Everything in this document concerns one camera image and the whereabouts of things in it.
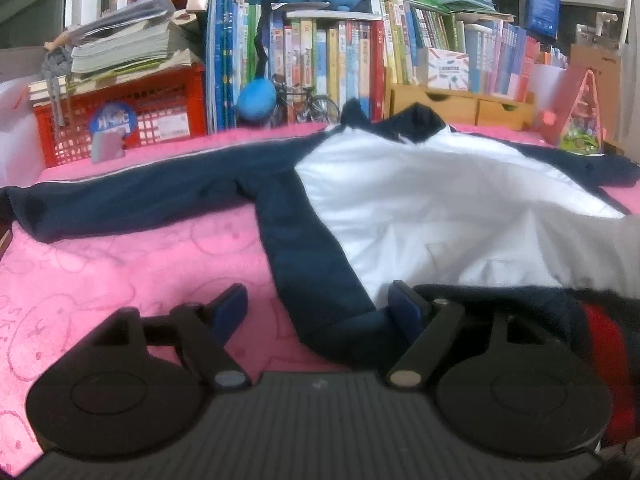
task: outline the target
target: pink blanket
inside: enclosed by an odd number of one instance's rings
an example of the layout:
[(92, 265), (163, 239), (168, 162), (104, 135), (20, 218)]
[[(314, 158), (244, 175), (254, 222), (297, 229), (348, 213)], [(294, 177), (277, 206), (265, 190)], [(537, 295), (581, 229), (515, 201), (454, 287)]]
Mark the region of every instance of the pink blanket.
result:
[[(79, 178), (178, 153), (268, 137), (302, 136), (312, 124), (227, 134), (132, 150), (97, 166), (89, 161), (45, 170), (41, 181)], [(540, 143), (503, 128), (501, 139)], [(640, 211), (640, 188), (609, 190)], [(226, 349), (256, 379), (265, 370), (336, 369), (303, 347), (277, 298), (254, 208), (212, 213), (127, 235), (41, 244), (15, 223), (0, 260), (0, 468), (18, 474), (41, 451), (24, 413), (34, 380), (121, 306), (144, 316), (185, 301), (206, 303), (235, 282), (249, 292), (249, 313)]]

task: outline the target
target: ribbed black surface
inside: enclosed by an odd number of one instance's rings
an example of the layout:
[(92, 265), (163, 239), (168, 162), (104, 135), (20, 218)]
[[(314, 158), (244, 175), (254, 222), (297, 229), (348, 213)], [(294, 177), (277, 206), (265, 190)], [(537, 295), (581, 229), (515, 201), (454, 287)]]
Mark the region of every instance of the ribbed black surface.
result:
[(24, 480), (583, 480), (588, 453), (548, 463), (491, 456), (443, 426), (421, 394), (374, 374), (267, 373), (219, 396), (181, 440), (121, 463), (46, 454)]

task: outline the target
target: bicycle wheel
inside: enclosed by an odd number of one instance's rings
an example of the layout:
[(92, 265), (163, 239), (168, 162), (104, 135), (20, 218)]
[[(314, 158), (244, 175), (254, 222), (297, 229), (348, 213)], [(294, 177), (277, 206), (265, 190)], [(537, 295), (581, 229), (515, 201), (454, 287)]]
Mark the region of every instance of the bicycle wheel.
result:
[(326, 95), (314, 95), (306, 102), (312, 123), (337, 124), (340, 122), (338, 105)]
[(276, 107), (273, 109), (273, 114), (269, 118), (269, 127), (277, 128), (285, 124), (287, 124), (287, 106), (278, 100)]

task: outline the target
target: blue egg-shaped object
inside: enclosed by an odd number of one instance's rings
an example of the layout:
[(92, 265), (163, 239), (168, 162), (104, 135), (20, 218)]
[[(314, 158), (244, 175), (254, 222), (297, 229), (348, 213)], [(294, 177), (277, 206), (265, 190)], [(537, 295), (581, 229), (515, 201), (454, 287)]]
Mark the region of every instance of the blue egg-shaped object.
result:
[(276, 89), (268, 79), (256, 79), (245, 86), (238, 96), (236, 113), (246, 121), (267, 120), (276, 107)]

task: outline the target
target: miniature bicycle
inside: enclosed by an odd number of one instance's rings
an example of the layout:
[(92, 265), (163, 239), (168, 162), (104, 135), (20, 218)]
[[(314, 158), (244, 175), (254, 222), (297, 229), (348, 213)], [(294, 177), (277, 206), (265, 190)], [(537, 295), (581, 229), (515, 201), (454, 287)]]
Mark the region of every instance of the miniature bicycle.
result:
[(340, 110), (329, 96), (313, 95), (312, 87), (296, 91), (300, 85), (293, 88), (286, 83), (273, 78), (276, 88), (276, 107), (269, 120), (272, 127), (287, 124), (287, 119), (293, 117), (296, 123), (325, 123), (337, 124), (340, 122)]

